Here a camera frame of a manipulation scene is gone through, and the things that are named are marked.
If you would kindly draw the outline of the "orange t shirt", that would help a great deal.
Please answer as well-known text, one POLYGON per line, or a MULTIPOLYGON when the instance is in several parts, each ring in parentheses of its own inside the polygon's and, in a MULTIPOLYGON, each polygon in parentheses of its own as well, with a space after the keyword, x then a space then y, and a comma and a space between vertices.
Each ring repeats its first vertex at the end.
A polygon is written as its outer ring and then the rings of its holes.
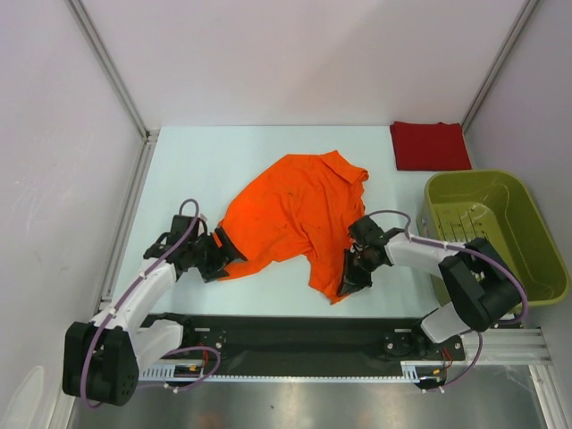
POLYGON ((231 280, 259 273, 271 263, 303 256, 308 284, 331 303, 342 301, 349 227, 365 214, 368 171, 339 152, 286 155, 258 175, 228 205, 220 227, 244 256, 230 263, 231 280))

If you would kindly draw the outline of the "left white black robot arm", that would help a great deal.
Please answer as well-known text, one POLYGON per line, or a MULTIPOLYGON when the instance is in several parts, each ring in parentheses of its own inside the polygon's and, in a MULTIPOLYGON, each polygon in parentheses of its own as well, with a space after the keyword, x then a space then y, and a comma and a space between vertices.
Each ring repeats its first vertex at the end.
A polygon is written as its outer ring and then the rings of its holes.
POLYGON ((202 345, 181 316, 160 315, 144 322, 152 307, 190 269, 204 282, 227 276, 229 263, 245 261, 222 227, 205 228, 198 217, 177 214, 143 254, 128 289, 87 322, 74 322, 64 336, 63 392, 85 405, 122 406, 135 392, 139 376, 161 358, 219 358, 202 345))

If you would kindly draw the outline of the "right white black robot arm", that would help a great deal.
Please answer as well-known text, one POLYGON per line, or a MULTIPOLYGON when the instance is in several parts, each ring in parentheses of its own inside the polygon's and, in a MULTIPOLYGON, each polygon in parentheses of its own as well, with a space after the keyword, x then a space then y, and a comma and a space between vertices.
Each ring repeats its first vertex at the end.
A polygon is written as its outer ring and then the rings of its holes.
POLYGON ((450 302, 424 316, 412 336, 421 358, 434 358, 453 336, 488 330, 516 306, 528 310, 524 287, 486 239, 451 243, 416 236, 407 227, 385 231, 368 215, 350 225, 349 236, 339 297, 370 287, 372 273, 383 265, 406 266, 444 282, 450 302))

